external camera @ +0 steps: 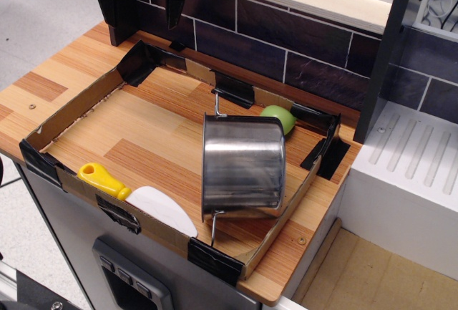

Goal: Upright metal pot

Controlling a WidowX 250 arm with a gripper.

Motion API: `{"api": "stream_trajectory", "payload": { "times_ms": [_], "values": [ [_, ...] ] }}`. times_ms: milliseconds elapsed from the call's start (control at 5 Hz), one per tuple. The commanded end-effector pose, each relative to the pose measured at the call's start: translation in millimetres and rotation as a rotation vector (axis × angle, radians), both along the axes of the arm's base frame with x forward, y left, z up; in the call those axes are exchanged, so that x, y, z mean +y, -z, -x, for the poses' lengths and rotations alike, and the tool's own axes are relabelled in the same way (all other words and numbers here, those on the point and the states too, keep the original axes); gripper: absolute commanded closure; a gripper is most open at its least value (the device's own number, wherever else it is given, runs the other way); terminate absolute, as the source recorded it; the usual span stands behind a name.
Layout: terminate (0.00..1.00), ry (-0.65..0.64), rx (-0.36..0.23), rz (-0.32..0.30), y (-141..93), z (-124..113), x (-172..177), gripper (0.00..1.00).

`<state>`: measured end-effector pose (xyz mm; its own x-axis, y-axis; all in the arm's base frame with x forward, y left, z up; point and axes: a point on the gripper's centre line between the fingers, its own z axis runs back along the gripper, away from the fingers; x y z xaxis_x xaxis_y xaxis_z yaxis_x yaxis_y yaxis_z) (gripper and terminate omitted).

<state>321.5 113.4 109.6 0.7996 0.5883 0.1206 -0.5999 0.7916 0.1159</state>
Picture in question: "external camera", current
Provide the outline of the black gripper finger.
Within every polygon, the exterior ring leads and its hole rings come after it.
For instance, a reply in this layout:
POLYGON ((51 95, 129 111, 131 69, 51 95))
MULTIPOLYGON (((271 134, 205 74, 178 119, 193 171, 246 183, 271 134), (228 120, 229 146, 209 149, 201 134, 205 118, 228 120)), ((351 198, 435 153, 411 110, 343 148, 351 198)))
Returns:
POLYGON ((135 26, 135 0, 98 0, 108 26, 135 26))
POLYGON ((166 0, 167 28, 174 29, 180 21, 185 0, 166 0))

